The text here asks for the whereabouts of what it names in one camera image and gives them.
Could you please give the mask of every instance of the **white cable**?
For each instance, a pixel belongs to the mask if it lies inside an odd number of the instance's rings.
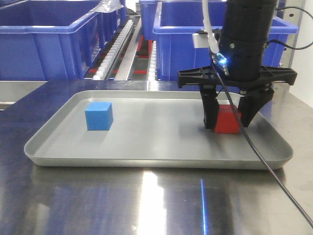
[[[202,0],[202,13],[203,13],[203,25],[205,31],[207,32],[210,50],[213,54],[217,54],[220,52],[220,49],[212,31],[211,21],[209,17],[208,0]]]

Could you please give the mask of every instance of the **red cube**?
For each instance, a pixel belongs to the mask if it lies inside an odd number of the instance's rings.
[[[239,117],[241,112],[236,108]],[[221,134],[237,134],[239,133],[239,123],[231,110],[230,105],[220,105],[219,114],[214,131]]]

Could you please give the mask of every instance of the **black cable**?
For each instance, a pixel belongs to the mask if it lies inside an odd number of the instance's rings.
[[[308,12],[308,11],[302,9],[301,7],[298,7],[298,6],[280,7],[280,8],[276,8],[276,11],[285,10],[285,9],[289,9],[289,8],[295,8],[295,9],[298,9],[298,10],[303,11],[303,12],[307,13],[307,14],[311,17],[311,19],[313,20],[313,16],[312,16],[312,14],[311,14],[310,12]],[[279,41],[279,40],[277,40],[277,39],[269,40],[269,41],[267,42],[267,45],[268,45],[269,43],[277,43],[277,44],[283,45],[284,47],[287,47],[287,48],[293,49],[293,50],[304,50],[304,49],[306,49],[306,48],[308,48],[308,47],[310,47],[310,46],[313,45],[313,42],[311,42],[310,44],[306,45],[305,47],[291,47],[291,46],[287,45],[286,43],[283,43],[282,41]]]
[[[227,96],[227,99],[229,101],[230,107],[232,109],[232,112],[234,113],[236,120],[238,121],[240,130],[242,132],[242,134],[244,135],[246,141],[249,143],[250,147],[252,148],[252,150],[254,151],[254,153],[258,156],[258,158],[261,160],[261,162],[264,164],[264,166],[268,169],[268,171],[272,174],[272,176],[274,177],[274,179],[276,180],[276,182],[278,183],[279,187],[284,191],[284,193],[287,195],[287,197],[292,201],[292,203],[297,207],[297,209],[300,211],[300,213],[303,215],[303,217],[307,220],[307,222],[309,223],[309,225],[313,228],[313,221],[310,218],[310,216],[306,213],[306,211],[301,207],[301,205],[297,202],[297,200],[293,197],[293,195],[289,192],[289,190],[286,188],[286,186],[283,184],[283,182],[280,181],[280,179],[278,178],[278,176],[276,175],[276,173],[273,171],[272,168],[270,168],[270,166],[268,165],[267,161],[264,159],[264,157],[262,156],[262,154],[258,151],[258,149],[256,148],[256,146],[254,145],[254,143],[252,142],[252,140],[250,139],[249,135],[247,134],[241,119],[237,113],[236,107],[230,97],[229,91],[225,85],[225,83],[223,82],[223,80],[221,79],[220,75],[218,74],[218,72],[215,70],[214,66],[213,69],[215,71],[215,73],[217,74],[217,77],[219,78],[221,85],[225,91],[225,94]]]

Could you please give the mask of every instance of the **foam cube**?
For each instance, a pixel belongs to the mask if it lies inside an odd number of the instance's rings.
[[[87,129],[89,131],[109,130],[113,123],[111,102],[91,102],[85,109]]]
[[[237,122],[230,105],[220,105],[214,131],[221,134],[237,134],[239,133],[239,129],[239,123]]]

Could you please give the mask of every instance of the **blue cube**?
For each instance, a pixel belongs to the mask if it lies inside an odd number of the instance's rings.
[[[111,102],[91,102],[85,109],[89,131],[109,130],[113,123]]]

